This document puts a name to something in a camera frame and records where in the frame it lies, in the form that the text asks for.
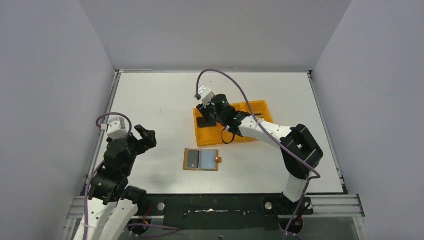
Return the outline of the orange leather card holder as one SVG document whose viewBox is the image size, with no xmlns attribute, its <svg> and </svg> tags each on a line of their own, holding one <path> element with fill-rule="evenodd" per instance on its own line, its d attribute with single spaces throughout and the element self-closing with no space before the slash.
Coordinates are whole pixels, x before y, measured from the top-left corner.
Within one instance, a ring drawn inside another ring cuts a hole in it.
<svg viewBox="0 0 424 240">
<path fill-rule="evenodd" d="M 184 150 L 184 171 L 211 171 L 217 172 L 222 158 L 217 149 L 192 149 Z"/>
</svg>

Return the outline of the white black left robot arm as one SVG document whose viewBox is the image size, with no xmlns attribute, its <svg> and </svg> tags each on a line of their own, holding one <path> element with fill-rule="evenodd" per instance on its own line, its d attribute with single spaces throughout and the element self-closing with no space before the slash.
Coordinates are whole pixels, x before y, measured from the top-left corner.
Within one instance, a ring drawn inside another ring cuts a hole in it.
<svg viewBox="0 0 424 240">
<path fill-rule="evenodd" d="M 156 132 L 141 125 L 122 138 L 107 138 L 102 163 L 97 167 L 84 194 L 84 213 L 76 240 L 117 240 L 136 214 L 150 209 L 147 192 L 130 186 L 128 177 L 137 156 L 157 146 Z"/>
</svg>

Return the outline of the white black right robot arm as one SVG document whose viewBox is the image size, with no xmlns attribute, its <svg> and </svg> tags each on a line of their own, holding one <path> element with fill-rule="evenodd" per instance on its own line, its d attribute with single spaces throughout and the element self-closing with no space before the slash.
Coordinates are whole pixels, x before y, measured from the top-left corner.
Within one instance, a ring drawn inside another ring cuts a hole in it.
<svg viewBox="0 0 424 240">
<path fill-rule="evenodd" d="M 253 138 L 281 151 L 289 173 L 282 193 L 291 202 L 298 202 L 305 194 L 311 173 L 320 177 L 315 169 L 324 153 L 305 125 L 289 127 L 259 119 L 253 113 L 236 110 L 225 94 L 215 95 L 203 90 L 195 98 L 201 102 L 197 110 L 208 122 L 220 124 L 234 136 Z"/>
</svg>

